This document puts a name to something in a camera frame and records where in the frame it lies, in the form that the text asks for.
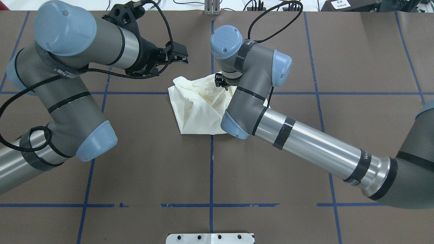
white cloth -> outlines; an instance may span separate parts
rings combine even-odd
[[[173,83],[169,97],[181,134],[226,133],[220,123],[236,86],[230,86],[228,91],[216,87],[214,74],[193,81],[180,76]]]

black tape band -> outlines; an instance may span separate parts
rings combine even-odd
[[[31,148],[30,136],[34,131],[40,130],[41,127],[42,126],[33,127],[24,133],[20,139],[20,147]],[[21,155],[30,166],[40,171],[49,171],[63,164],[63,162],[58,165],[50,164],[44,159],[38,157],[35,152],[21,152]]]
[[[413,154],[409,154],[406,152],[399,151],[396,155],[397,158],[401,158],[405,161],[409,161],[415,165],[419,165],[427,170],[434,171],[434,162],[426,160],[424,158],[420,158],[418,156],[414,156]]]
[[[37,42],[35,42],[35,48],[39,58],[41,58],[41,60],[44,61],[48,67],[54,69],[54,71],[56,71],[60,76],[63,76],[67,79],[72,79],[85,73],[63,64],[55,56],[51,55],[50,52],[45,51],[41,46],[39,46]]]
[[[261,95],[259,95],[259,94],[257,94],[257,93],[254,93],[254,92],[252,92],[252,91],[250,91],[250,90],[248,90],[248,89],[246,89],[246,88],[243,88],[243,87],[241,87],[241,86],[237,86],[237,90],[240,90],[240,91],[242,91],[242,92],[245,92],[245,93],[247,93],[247,94],[250,94],[250,95],[252,95],[252,96],[254,96],[254,97],[256,97],[256,98],[261,99],[262,101],[265,101],[265,97],[263,97],[263,96],[261,96]]]
[[[368,172],[372,160],[372,156],[369,152],[362,149],[360,150],[362,152],[362,155],[360,156],[356,168],[354,169],[353,173],[344,180],[344,182],[348,182],[353,186],[357,186],[358,184],[360,184],[366,172]]]
[[[243,72],[243,64],[244,60],[246,59],[247,53],[252,49],[252,47],[257,42],[253,40],[246,40],[240,47],[240,50],[238,50],[237,57],[235,58],[235,70],[238,72]]]
[[[117,27],[117,28],[119,29],[119,31],[121,32],[121,36],[122,36],[122,47],[121,47],[121,51],[119,52],[118,57],[117,57],[113,62],[111,62],[111,63],[109,63],[109,64],[106,64],[106,65],[108,65],[108,66],[117,63],[117,62],[119,61],[119,59],[122,58],[122,55],[124,54],[124,50],[125,50],[125,36],[124,36],[124,33],[122,32],[121,28],[119,28],[119,26],[116,26],[116,27]]]
[[[53,141],[50,141],[50,142],[48,143],[48,145],[49,145],[49,146],[51,147],[51,149],[52,149],[55,153],[57,153],[59,156],[62,156],[62,157],[64,157],[64,158],[72,158],[72,157],[73,157],[73,156],[68,156],[68,155],[66,155],[66,154],[63,154],[61,151],[59,151],[59,150],[57,149],[57,147],[55,147],[55,145],[53,144]]]
[[[70,103],[70,102],[72,102],[74,100],[77,100],[77,99],[85,97],[85,96],[90,96],[90,92],[82,92],[82,93],[70,96],[69,98],[66,98],[66,99],[64,99],[64,100],[62,100],[62,101],[54,104],[53,106],[49,107],[47,110],[48,110],[49,113],[51,113],[54,110],[62,107],[63,105],[66,105],[66,104],[68,104],[68,103]]]
[[[16,69],[16,61],[17,61],[17,59],[18,59],[18,55],[19,55],[20,52],[23,51],[23,50],[24,50],[24,48],[21,49],[20,51],[18,51],[18,53],[16,54],[16,56],[15,56],[16,58],[15,58],[14,66],[15,66],[15,73],[16,73],[16,76],[18,77],[18,79],[20,80],[20,82],[24,85],[23,80],[21,79],[20,75],[18,74],[18,70]]]
[[[295,119],[289,116],[286,117],[285,122],[283,123],[282,128],[280,128],[279,134],[273,143],[273,147],[282,150],[283,145],[285,145],[286,140],[291,134],[291,130],[293,129],[295,122]]]
[[[265,107],[264,109],[262,109],[262,112],[261,112],[261,114],[259,115],[259,118],[258,118],[258,120],[256,120],[256,124],[255,124],[255,127],[253,128],[253,131],[252,131],[252,135],[255,135],[255,133],[256,133],[256,129],[258,129],[258,125],[259,125],[259,123],[261,122],[261,119],[262,119],[262,117],[264,116],[264,113],[265,113],[265,111],[267,111],[267,107]]]
[[[398,163],[396,162],[396,159],[390,158],[390,169],[389,169],[389,173],[386,176],[386,180],[384,181],[380,189],[375,194],[370,196],[369,199],[376,201],[384,197],[384,195],[386,195],[387,191],[392,186],[393,181],[395,181],[397,172],[398,172]]]

brown table surface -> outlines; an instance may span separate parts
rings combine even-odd
[[[33,42],[36,14],[0,11],[0,102],[17,92],[6,66]],[[247,37],[258,13],[165,15],[190,63],[144,81],[83,75],[118,144],[92,162],[72,158],[1,195],[0,244],[163,244],[167,234],[209,232],[254,233],[262,244],[434,243],[433,210],[380,206],[252,136],[180,135],[167,93],[172,79],[219,71],[210,54],[213,29],[230,24]],[[268,14],[252,38],[293,17]],[[157,46],[168,41],[158,12],[138,23]],[[428,13],[302,14],[263,44],[294,61],[271,107],[372,154],[395,156],[423,102],[434,99],[433,23]],[[37,97],[25,96],[8,108],[0,130],[13,140],[50,120]]]

blue tape line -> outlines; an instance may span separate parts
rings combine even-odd
[[[30,11],[27,11],[26,18],[24,18],[23,26],[21,26],[20,34],[18,35],[18,39],[15,42],[15,46],[13,47],[12,55],[10,56],[9,62],[15,56],[16,49],[18,48],[18,44],[20,43],[21,36],[23,35],[24,28],[26,27],[27,20],[29,19]],[[3,80],[0,85],[0,92],[3,90],[4,83],[6,81],[6,72],[3,75]]]
[[[335,222],[336,222],[336,230],[338,232],[338,241],[339,241],[339,244],[342,244],[341,226],[339,224],[338,208],[336,207],[335,187],[333,184],[332,174],[330,174],[330,173],[329,173],[329,181],[330,181],[330,191],[332,192],[333,211],[335,213]]]
[[[304,14],[304,24],[306,26],[307,44],[309,46],[310,64],[312,65],[312,75],[313,75],[313,81],[314,81],[314,84],[315,84],[315,95],[316,95],[316,103],[317,103],[317,106],[318,106],[319,122],[321,123],[321,130],[322,130],[322,132],[324,132],[324,122],[322,120],[321,102],[319,100],[318,83],[316,82],[315,65],[313,64],[313,54],[312,54],[312,45],[310,43],[309,26],[308,26],[308,23],[307,23],[306,12],[303,12],[303,14]]]
[[[92,95],[104,95],[106,92],[90,92]],[[0,92],[2,95],[15,95],[18,92]],[[168,92],[107,92],[107,95],[168,95]],[[318,92],[319,95],[419,95],[418,92]],[[423,92],[434,95],[434,92]],[[316,92],[273,92],[273,95],[316,95]]]
[[[108,88],[109,85],[110,85],[110,75],[108,75],[108,77],[107,77],[107,85],[105,86],[104,98],[102,100],[102,106],[101,106],[101,112],[104,112],[104,109],[105,109],[105,102],[107,100],[107,92],[109,91],[109,88]]]
[[[82,208],[84,204],[63,203],[0,203],[0,208]],[[88,204],[88,208],[114,208],[114,204]]]
[[[211,21],[211,34],[214,32],[214,20]],[[211,74],[214,74],[214,55],[211,52]]]
[[[161,204],[162,208],[209,208],[209,203]]]
[[[107,92],[109,95],[168,95],[169,92]]]
[[[317,207],[374,207],[385,206],[379,202],[317,203]]]
[[[325,132],[325,129],[324,129],[324,120],[322,118],[321,102],[319,100],[318,83],[317,83],[317,80],[316,80],[315,65],[313,64],[312,45],[311,45],[311,42],[310,42],[309,26],[308,26],[308,23],[307,23],[307,15],[306,15],[306,12],[303,12],[303,13],[304,13],[304,23],[305,23],[305,26],[306,26],[307,44],[309,46],[310,63],[312,65],[313,81],[314,81],[314,84],[315,84],[316,103],[318,105],[319,121],[321,123],[321,131]],[[335,197],[335,190],[334,190],[334,187],[333,187],[333,178],[332,178],[331,174],[329,174],[329,181],[330,181],[330,189],[331,189],[331,192],[332,192],[332,200],[333,200],[333,203],[335,204],[336,203],[336,197]],[[338,208],[336,206],[333,206],[333,210],[334,210],[334,213],[335,213],[335,221],[336,221],[336,230],[337,230],[337,234],[338,234],[338,241],[339,241],[339,244],[342,244],[342,235],[341,235],[341,227],[339,225]]]
[[[280,203],[170,203],[160,204],[162,208],[273,208],[280,205]]]
[[[0,203],[0,208],[82,208],[83,204]]]
[[[87,204],[87,208],[114,208],[114,204]]]
[[[401,24],[399,23],[398,12],[395,11],[396,23],[398,24],[399,35],[401,36],[402,45],[404,46],[405,55],[407,55],[408,63],[410,64],[411,72],[413,73],[414,81],[418,87],[419,95],[421,96],[422,103],[425,104],[424,96],[422,95],[421,86],[419,85],[418,77],[414,71],[413,63],[411,62],[410,55],[408,54],[407,45],[404,41],[404,36],[402,35]]]
[[[211,135],[211,150],[210,150],[210,233],[214,231],[214,136]]]
[[[93,176],[93,168],[95,166],[95,159],[92,160],[92,163],[90,164],[90,170],[89,170],[89,177],[87,180],[87,187],[86,187],[86,195],[84,197],[84,206],[83,206],[83,211],[82,211],[82,218],[80,221],[80,228],[79,228],[79,234],[77,237],[77,244],[80,244],[81,242],[81,236],[83,233],[83,226],[84,226],[84,220],[86,218],[86,208],[87,208],[87,201],[89,199],[89,192],[90,192],[90,185],[92,182],[92,176]]]
[[[211,21],[211,34],[214,32],[214,20]],[[211,74],[214,74],[214,55],[211,53]],[[210,144],[210,233],[214,232],[214,135]]]
[[[259,208],[273,208],[279,206],[280,203],[219,203],[214,204],[215,208],[248,208],[248,207],[259,207]]]

metal plate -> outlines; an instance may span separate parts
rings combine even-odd
[[[254,234],[170,234],[166,244],[255,244]]]

